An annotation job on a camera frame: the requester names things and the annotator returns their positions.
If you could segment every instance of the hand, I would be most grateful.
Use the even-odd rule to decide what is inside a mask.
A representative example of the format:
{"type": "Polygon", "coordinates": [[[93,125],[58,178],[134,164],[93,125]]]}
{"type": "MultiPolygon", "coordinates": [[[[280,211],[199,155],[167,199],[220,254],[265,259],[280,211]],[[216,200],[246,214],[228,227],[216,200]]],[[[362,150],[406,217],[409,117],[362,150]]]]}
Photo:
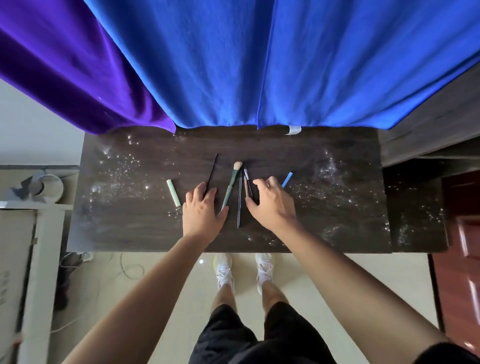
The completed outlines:
{"type": "Polygon", "coordinates": [[[260,224],[275,233],[290,222],[297,221],[293,198],[287,194],[275,177],[268,180],[254,180],[260,192],[260,204],[249,196],[245,199],[247,208],[260,224]]]}
{"type": "Polygon", "coordinates": [[[217,216],[213,209],[216,188],[212,188],[204,198],[206,182],[199,184],[185,196],[183,204],[183,236],[198,239],[205,246],[210,244],[223,227],[228,214],[226,206],[217,216]]]}

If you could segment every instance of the white fabric tag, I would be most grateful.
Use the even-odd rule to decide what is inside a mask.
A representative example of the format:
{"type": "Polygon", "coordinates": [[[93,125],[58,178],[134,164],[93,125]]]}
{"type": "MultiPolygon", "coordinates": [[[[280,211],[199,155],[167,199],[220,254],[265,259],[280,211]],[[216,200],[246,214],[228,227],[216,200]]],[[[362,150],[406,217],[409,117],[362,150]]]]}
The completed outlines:
{"type": "Polygon", "coordinates": [[[290,131],[285,135],[295,135],[301,132],[301,126],[288,126],[290,131]]]}

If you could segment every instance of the person's right arm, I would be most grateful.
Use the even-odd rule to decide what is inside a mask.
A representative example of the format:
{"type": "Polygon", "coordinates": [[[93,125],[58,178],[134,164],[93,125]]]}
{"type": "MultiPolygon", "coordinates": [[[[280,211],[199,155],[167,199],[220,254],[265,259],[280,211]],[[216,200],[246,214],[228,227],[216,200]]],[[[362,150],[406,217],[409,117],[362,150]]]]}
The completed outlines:
{"type": "Polygon", "coordinates": [[[411,364],[430,346],[449,341],[374,276],[308,233],[275,177],[253,183],[260,204],[247,197],[250,213],[290,249],[370,363],[411,364]]]}

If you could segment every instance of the person's left hand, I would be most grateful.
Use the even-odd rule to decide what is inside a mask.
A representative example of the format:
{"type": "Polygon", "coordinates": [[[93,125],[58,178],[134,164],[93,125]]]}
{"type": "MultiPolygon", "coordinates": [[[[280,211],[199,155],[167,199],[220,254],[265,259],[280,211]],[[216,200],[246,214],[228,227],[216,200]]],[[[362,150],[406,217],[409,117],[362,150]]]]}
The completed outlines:
{"type": "Polygon", "coordinates": [[[192,237],[207,246],[218,235],[228,214],[226,206],[216,216],[213,201],[217,189],[212,188],[204,196],[206,182],[199,184],[185,196],[183,204],[183,236],[192,237]]]}

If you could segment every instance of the green makeup brush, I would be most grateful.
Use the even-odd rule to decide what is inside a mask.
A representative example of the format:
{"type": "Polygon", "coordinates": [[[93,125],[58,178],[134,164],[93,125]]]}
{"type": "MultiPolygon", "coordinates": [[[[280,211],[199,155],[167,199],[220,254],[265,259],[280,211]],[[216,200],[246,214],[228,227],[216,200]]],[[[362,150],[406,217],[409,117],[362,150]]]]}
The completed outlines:
{"type": "Polygon", "coordinates": [[[222,210],[227,205],[228,199],[230,198],[230,194],[232,193],[233,184],[235,183],[237,174],[240,168],[242,167],[242,164],[243,164],[242,162],[235,162],[235,164],[233,165],[232,178],[230,178],[230,183],[228,184],[227,193],[225,194],[225,199],[223,200],[222,210]]]}

